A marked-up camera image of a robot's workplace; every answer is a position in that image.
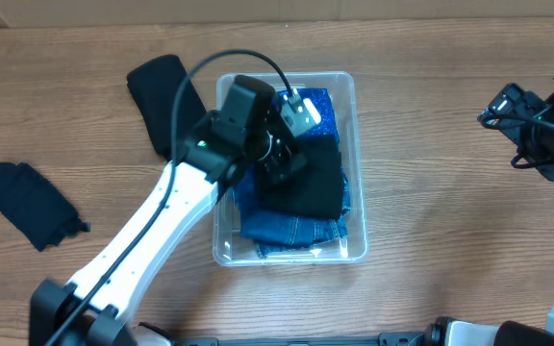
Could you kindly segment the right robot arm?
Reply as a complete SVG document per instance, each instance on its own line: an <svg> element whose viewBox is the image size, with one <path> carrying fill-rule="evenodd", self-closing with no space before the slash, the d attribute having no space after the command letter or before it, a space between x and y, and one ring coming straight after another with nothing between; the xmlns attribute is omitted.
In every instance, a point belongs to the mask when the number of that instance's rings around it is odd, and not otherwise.
<svg viewBox="0 0 554 346"><path fill-rule="evenodd" d="M516 83L509 83L481 111L477 120L515 145L512 168L534 170L554 183L554 90L540 97ZM554 300L542 327L512 320L488 325L440 317L411 342L431 346L554 345Z"/></svg>

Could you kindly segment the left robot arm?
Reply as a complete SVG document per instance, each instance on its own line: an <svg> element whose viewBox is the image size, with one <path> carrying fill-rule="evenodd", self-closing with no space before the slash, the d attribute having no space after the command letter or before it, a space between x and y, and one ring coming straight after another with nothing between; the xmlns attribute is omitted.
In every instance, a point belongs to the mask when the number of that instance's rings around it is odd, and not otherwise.
<svg viewBox="0 0 554 346"><path fill-rule="evenodd" d="M65 284L42 282L31 298L32 345L169 345L160 330L132 322L146 290L188 231L256 161L281 183L305 164L296 137L321 120L289 88L238 75L221 108L175 138L172 159L145 202L109 245Z"/></svg>

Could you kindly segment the small black cloth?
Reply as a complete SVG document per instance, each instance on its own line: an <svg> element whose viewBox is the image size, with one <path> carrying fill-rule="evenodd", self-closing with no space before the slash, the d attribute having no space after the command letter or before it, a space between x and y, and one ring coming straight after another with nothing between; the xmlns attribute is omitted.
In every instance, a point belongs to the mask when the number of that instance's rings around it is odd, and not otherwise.
<svg viewBox="0 0 554 346"><path fill-rule="evenodd" d="M76 208L25 162L0 162L0 212L40 252L90 231Z"/></svg>

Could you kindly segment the sparkly blue cloth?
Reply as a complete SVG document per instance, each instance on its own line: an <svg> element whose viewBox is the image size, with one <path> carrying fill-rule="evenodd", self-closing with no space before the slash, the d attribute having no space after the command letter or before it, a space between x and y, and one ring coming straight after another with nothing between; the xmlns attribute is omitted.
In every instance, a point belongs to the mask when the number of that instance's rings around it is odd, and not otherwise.
<svg viewBox="0 0 554 346"><path fill-rule="evenodd" d="M300 117L299 112L294 119L299 123L295 125L295 137L331 135L339 141L339 131L336 123L336 115L326 88L294 88L292 90L305 102L306 107L311 109L312 117L309 121L306 116Z"/></svg>

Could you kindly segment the blue jeans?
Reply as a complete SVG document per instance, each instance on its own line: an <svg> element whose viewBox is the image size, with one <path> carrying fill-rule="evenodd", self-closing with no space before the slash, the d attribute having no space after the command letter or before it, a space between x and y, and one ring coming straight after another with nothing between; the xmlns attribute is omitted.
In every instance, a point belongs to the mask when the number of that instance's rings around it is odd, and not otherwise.
<svg viewBox="0 0 554 346"><path fill-rule="evenodd" d="M339 219L316 219L283 214L260 207L255 192L254 169L231 188L240 211L240 236L254 241L260 258L275 252L309 248L321 243L347 238L346 215L351 211L348 180L344 172L343 199Z"/></svg>

